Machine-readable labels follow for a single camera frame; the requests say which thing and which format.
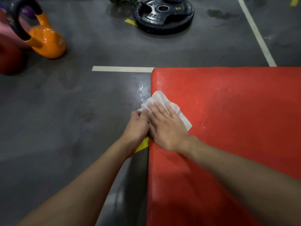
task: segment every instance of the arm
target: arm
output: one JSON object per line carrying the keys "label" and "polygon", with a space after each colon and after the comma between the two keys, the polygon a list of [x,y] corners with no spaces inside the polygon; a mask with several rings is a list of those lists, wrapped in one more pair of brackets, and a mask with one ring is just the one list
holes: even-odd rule
{"label": "arm", "polygon": [[279,171],[210,147],[186,128],[171,107],[148,104],[151,135],[168,151],[185,155],[212,173],[264,223],[301,225],[301,182]]}
{"label": "arm", "polygon": [[25,217],[25,225],[95,225],[124,161],[148,132],[148,113],[132,112],[124,134],[73,182]]}

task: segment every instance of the white floor line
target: white floor line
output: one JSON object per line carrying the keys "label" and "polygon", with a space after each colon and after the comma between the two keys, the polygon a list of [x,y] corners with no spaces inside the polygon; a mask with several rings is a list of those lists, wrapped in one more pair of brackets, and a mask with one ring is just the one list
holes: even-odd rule
{"label": "white floor line", "polygon": [[113,71],[113,72],[141,72],[151,73],[154,67],[104,67],[93,66],[92,71]]}
{"label": "white floor line", "polygon": [[270,67],[276,67],[277,65],[276,65],[276,63],[275,63],[268,47],[266,46],[266,44],[265,44],[265,42],[264,42],[264,40],[263,40],[263,38],[262,38],[262,36],[259,32],[254,20],[253,20],[248,8],[246,7],[245,2],[243,0],[238,0],[238,2],[240,4],[241,8],[243,9],[243,12],[246,16],[246,19],[248,20],[248,22],[250,24],[251,29],[253,30],[253,33],[254,33],[254,35],[255,35],[258,43],[259,43],[259,46],[260,46],[260,48],[261,48],[261,50],[262,50],[262,52],[263,52],[263,54],[266,58],[266,61],[268,62]]}

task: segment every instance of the gray floor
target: gray floor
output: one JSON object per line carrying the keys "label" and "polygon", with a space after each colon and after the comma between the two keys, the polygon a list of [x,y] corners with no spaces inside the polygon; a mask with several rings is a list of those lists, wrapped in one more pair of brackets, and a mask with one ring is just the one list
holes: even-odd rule
{"label": "gray floor", "polygon": [[[125,23],[133,19],[126,1],[39,1],[68,52],[58,60],[28,52],[23,73],[0,75],[1,225],[16,223],[94,162],[150,96],[150,73],[92,66],[268,65],[237,0],[189,0],[194,21],[172,36]],[[245,1],[276,63],[300,66],[300,5]],[[97,225],[145,225],[147,162],[146,150],[126,161]]]}

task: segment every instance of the weight plate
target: weight plate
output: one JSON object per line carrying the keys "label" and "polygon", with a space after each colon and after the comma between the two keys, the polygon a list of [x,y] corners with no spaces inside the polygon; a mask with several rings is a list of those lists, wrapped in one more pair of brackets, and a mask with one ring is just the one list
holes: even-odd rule
{"label": "weight plate", "polygon": [[174,34],[186,29],[193,16],[194,9],[186,0],[144,0],[134,10],[137,26],[157,35]]}

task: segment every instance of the forearm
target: forearm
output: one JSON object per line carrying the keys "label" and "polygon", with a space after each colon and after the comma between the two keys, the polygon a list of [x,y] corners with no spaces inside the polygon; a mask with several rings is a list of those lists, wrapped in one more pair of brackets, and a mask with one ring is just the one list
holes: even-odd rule
{"label": "forearm", "polygon": [[116,141],[73,182],[30,213],[18,225],[95,225],[107,194],[126,160],[122,140]]}
{"label": "forearm", "polygon": [[301,184],[283,173],[205,145],[189,136],[179,153],[212,173],[261,220],[301,225]]}

